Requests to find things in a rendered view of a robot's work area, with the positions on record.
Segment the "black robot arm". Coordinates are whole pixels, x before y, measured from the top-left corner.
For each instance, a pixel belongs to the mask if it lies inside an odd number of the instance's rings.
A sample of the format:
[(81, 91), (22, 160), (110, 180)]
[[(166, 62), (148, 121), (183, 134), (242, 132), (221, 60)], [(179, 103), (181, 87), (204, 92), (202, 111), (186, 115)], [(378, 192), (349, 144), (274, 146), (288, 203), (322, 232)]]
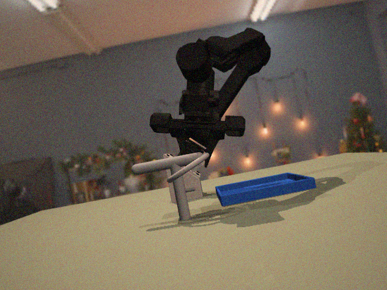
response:
[[(212, 120), (221, 121), (248, 77), (258, 73), (268, 63), (270, 57), (270, 47), (265, 41), (265, 36), (252, 28), (246, 28), (227, 38), (211, 36), (205, 41), (198, 39), (196, 42), (183, 45), (176, 54), (177, 64), (187, 80), (187, 88), (182, 90), (179, 102), (179, 115), (191, 111), (209, 114), (209, 107), (213, 107)], [(226, 73), (234, 66), (235, 69), (220, 91), (214, 90), (215, 72), (212, 68)], [(189, 94), (187, 89), (193, 87), (211, 90), (208, 95), (206, 91), (201, 90), (199, 94)], [(206, 152), (210, 130), (185, 129), (184, 133), (186, 154)]]

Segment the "grey metal cross-bar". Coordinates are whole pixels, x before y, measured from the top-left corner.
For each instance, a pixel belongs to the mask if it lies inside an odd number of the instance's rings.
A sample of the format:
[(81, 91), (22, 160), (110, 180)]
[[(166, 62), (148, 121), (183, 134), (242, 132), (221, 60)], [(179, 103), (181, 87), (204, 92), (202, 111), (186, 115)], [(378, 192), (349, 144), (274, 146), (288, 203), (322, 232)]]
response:
[[(187, 155), (175, 156), (171, 158), (159, 159), (146, 163), (134, 164), (131, 172), (134, 175), (141, 175), (145, 173), (157, 172), (161, 170), (171, 170), (171, 176), (181, 170), (181, 167), (187, 166), (197, 158), (202, 156), (201, 152), (190, 153)], [(190, 219), (189, 205), (187, 201), (186, 192), (195, 191), (195, 188), (185, 189), (183, 176), (173, 181), (175, 198), (177, 202), (178, 214), (180, 220)]]

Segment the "blue tray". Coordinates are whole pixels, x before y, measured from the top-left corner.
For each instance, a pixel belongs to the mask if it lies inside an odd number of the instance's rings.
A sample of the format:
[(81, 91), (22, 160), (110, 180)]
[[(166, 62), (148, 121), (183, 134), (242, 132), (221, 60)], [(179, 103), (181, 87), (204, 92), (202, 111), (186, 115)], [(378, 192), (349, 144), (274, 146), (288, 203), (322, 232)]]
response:
[(216, 186), (222, 207), (316, 188), (314, 177), (283, 173)]

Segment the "grey metal ring with small tab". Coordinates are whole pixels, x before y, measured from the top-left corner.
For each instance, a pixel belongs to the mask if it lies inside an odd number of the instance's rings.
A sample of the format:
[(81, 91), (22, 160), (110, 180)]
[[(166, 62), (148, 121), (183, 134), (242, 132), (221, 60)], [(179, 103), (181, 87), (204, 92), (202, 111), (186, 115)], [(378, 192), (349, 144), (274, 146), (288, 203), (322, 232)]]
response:
[(205, 153), (204, 155), (200, 156), (195, 161), (191, 162), (186, 167), (182, 168), (177, 173), (175, 173), (172, 176), (170, 176), (167, 179), (167, 182), (168, 183), (173, 182), (174, 180), (178, 179), (179, 177), (181, 177), (182, 175), (184, 175), (185, 173), (187, 173), (190, 170), (192, 172), (196, 171), (197, 169), (199, 169), (201, 166), (203, 166), (205, 164), (204, 160), (206, 160), (209, 156), (210, 156), (209, 153)]

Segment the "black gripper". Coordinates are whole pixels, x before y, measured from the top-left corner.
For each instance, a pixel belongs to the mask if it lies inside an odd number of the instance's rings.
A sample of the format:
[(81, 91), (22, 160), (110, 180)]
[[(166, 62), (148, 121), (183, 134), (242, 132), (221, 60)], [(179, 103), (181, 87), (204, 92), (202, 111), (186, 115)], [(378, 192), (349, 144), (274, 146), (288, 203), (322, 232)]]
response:
[[(193, 87), (187, 89), (189, 94), (199, 94), (199, 91), (211, 90), (204, 87)], [(212, 120), (213, 107), (209, 107), (209, 114), (201, 111), (184, 113), (184, 119), (173, 119), (171, 113), (154, 112), (150, 117), (149, 125), (156, 133), (171, 134), (176, 138), (181, 155), (186, 155), (186, 135), (184, 129), (207, 129), (210, 130), (206, 153), (209, 157), (205, 160), (207, 167), (213, 150), (219, 140), (224, 140), (225, 134), (231, 137), (242, 137), (246, 129), (246, 120), (243, 116), (226, 115), (225, 121)]]

